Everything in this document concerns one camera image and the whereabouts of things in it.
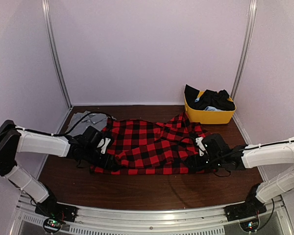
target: yellow basket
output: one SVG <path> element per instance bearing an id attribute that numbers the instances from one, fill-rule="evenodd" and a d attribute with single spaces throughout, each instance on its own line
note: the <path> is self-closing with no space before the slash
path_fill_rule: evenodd
<path id="1" fill-rule="evenodd" d="M 204 92 L 199 92 L 198 97 L 202 96 L 202 94 L 204 94 Z M 187 113 L 190 121 L 200 122 L 201 124 L 227 124 L 230 122 L 236 111 L 236 106 L 235 110 L 233 111 L 204 111 L 192 109 L 190 106 L 188 106 L 185 96 L 184 103 L 185 112 Z"/>

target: cable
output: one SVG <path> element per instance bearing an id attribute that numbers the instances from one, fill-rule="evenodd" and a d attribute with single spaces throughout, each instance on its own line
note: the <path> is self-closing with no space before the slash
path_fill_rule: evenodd
<path id="1" fill-rule="evenodd" d="M 5 134 L 7 134 L 9 131 L 12 131 L 12 130 L 22 130 L 22 128 L 12 128 L 12 129 L 9 129 L 7 131 L 4 131 L 4 132 L 0 133 L 0 137 L 4 136 Z"/>
<path id="2" fill-rule="evenodd" d="M 271 212 L 268 220 L 263 224 L 263 226 L 261 228 L 256 229 L 256 232 L 259 231 L 259 230 L 261 230 L 261 229 L 263 229 L 269 223 L 269 221 L 271 220 L 271 218 L 273 216 L 273 213 L 274 213 L 274 200 L 271 199 L 271 201 L 272 201 L 272 212 Z"/>
<path id="3" fill-rule="evenodd" d="M 49 213 L 45 212 L 43 209 L 41 209 L 40 205 L 38 205 L 38 203 L 35 201 L 35 199 L 31 195 L 29 195 L 25 191 L 22 191 L 22 192 L 26 193 L 30 197 L 30 204 L 32 206 L 36 206 L 43 213 L 44 216 L 48 217 L 48 219 L 53 219 L 53 220 L 55 220 L 55 221 L 57 221 L 59 223 L 65 224 L 65 222 L 64 222 L 64 213 L 63 212 L 62 212 L 62 220 L 58 220 L 57 218 L 55 218 L 55 216 L 52 216 Z"/>
<path id="4" fill-rule="evenodd" d="M 220 177 L 220 178 L 231 176 L 232 172 L 229 171 L 229 170 L 226 170 L 226 171 L 229 173 L 228 175 L 218 175 L 216 172 L 213 172 L 213 173 L 214 173 L 215 176 L 218 176 L 218 177 Z"/>
<path id="5" fill-rule="evenodd" d="M 183 137 L 183 138 L 178 142 L 178 145 L 180 145 L 180 143 L 182 142 L 182 140 L 183 140 L 183 139 L 186 139 L 186 138 L 190 138 L 190 139 L 193 139 L 193 140 L 196 141 L 195 138 L 190 137 L 190 136 L 187 136 L 187 137 Z M 248 150 L 254 150 L 254 149 L 257 149 L 257 148 L 260 148 L 260 147 L 267 147 L 267 146 L 271 146 L 271 145 L 283 144 L 283 143 L 289 143 L 289 142 L 294 142 L 294 140 L 293 140 L 293 141 L 279 141 L 279 142 L 273 142 L 273 143 L 265 143 L 265 144 L 263 144 L 263 145 L 256 146 L 256 147 L 252 147 L 252 148 L 244 148 L 244 149 L 240 149 L 240 150 L 238 150 L 238 151 L 230 152 L 230 153 L 227 153 L 227 154 L 225 154 L 225 155 L 222 155 L 222 156 L 220 156 L 220 157 L 218 157 L 218 158 L 215 158 L 215 159 L 213 159 L 211 162 L 209 162 L 209 163 L 207 163 L 206 165 L 203 165 L 203 166 L 201 166 L 201 167 L 189 167 L 189 166 L 185 163 L 184 160 L 182 160 L 181 158 L 180 158 L 180 160 L 181 160 L 181 162 L 182 162 L 187 168 L 189 168 L 189 169 L 194 169 L 194 170 L 196 170 L 196 171 L 202 171 L 202 170 L 208 169 L 213 163 L 219 161 L 220 159 L 224 159 L 224 158 L 226 158 L 226 157 L 229 157 L 229 156 L 231 156 L 231 155 L 233 155 L 233 154 L 235 154 L 235 153 L 237 153 L 237 152 L 243 152 L 243 151 L 245 151 L 245 150 L 247 150 L 247 151 L 248 151 Z"/>
<path id="6" fill-rule="evenodd" d="M 170 180 L 170 175 L 168 175 L 168 183 L 169 183 L 169 186 L 170 186 L 172 192 L 180 200 L 180 202 L 184 204 L 185 207 L 187 207 L 187 208 L 194 208 L 192 205 L 190 205 L 187 202 L 185 202 L 183 200 L 183 198 L 177 193 L 177 191 L 175 190 L 175 188 L 172 186 L 172 183 L 171 183 L 171 180 Z"/>
<path id="7" fill-rule="evenodd" d="M 72 130 L 74 130 L 74 128 L 77 127 L 78 124 L 80 124 L 80 122 L 82 122 L 87 116 L 91 115 L 91 114 L 105 114 L 107 115 L 113 122 L 113 118 L 110 114 L 106 114 L 106 113 L 103 113 L 103 112 L 89 112 L 87 114 L 85 114 L 83 117 L 81 117 L 80 120 L 78 120 L 70 130 L 68 130 L 67 132 L 65 133 L 62 133 L 62 134 L 51 134 L 51 133 L 47 133 L 47 132 L 42 132 L 42 131 L 36 131 L 36 130 L 32 130 L 32 129 L 25 129 L 25 131 L 28 131 L 28 132 L 32 132 L 32 133 L 36 133 L 36 134 L 40 134 L 40 135 L 45 135 L 45 136 L 54 136 L 54 137 L 61 137 L 61 136 L 66 136 L 68 135 L 69 133 L 72 132 Z"/>
<path id="8" fill-rule="evenodd" d="M 258 226 L 257 229 L 260 227 L 261 225 L 261 221 L 260 221 L 260 217 L 259 217 L 259 211 L 257 211 L 257 219 L 258 219 Z"/>

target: light blue cloth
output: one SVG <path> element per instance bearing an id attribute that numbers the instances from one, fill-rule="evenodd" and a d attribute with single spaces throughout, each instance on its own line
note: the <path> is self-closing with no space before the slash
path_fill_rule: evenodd
<path id="1" fill-rule="evenodd" d="M 84 115 L 89 112 L 76 113 L 73 115 L 67 130 L 70 130 L 75 123 L 77 123 Z M 93 126 L 97 130 L 101 131 L 107 125 L 106 114 L 90 114 L 83 121 L 81 121 L 70 133 L 71 136 L 81 135 L 86 131 L 87 127 Z"/>
<path id="2" fill-rule="evenodd" d="M 207 106 L 204 111 L 222 111 L 221 109 L 217 109 L 215 107 L 212 106 Z"/>

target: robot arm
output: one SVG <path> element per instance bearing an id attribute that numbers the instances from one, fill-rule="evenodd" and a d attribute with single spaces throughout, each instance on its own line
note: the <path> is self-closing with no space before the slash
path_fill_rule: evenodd
<path id="1" fill-rule="evenodd" d="M 88 127 L 83 135 L 53 136 L 27 131 L 7 120 L 0 127 L 0 176 L 8 179 L 21 191 L 26 192 L 37 204 L 36 212 L 54 219 L 74 221 L 76 208 L 57 203 L 51 190 L 36 180 L 15 161 L 17 152 L 51 154 L 59 157 L 86 160 L 91 164 L 98 161 L 98 149 L 104 150 L 109 140 L 93 127 Z"/>
<path id="2" fill-rule="evenodd" d="M 203 139 L 202 142 L 208 155 L 214 156 L 218 166 L 227 170 L 244 170 L 271 164 L 293 164 L 268 182 L 253 186 L 244 203 L 227 206 L 225 212 L 228 221 L 266 212 L 265 202 L 294 188 L 294 137 L 268 144 L 242 145 L 234 149 L 229 149 L 223 139 L 217 136 Z"/>

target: red plaid shirt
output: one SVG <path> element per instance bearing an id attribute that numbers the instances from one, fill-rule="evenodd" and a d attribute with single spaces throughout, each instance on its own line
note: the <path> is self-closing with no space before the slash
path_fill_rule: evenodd
<path id="1" fill-rule="evenodd" d="M 198 155 L 199 148 L 191 139 L 178 143 L 183 137 L 206 136 L 200 124 L 190 123 L 185 113 L 167 123 L 109 119 L 102 132 L 114 140 L 106 152 L 115 156 L 121 169 L 111 171 L 91 166 L 91 172 L 116 175 L 194 173 L 180 158 L 185 161 L 189 156 Z"/>

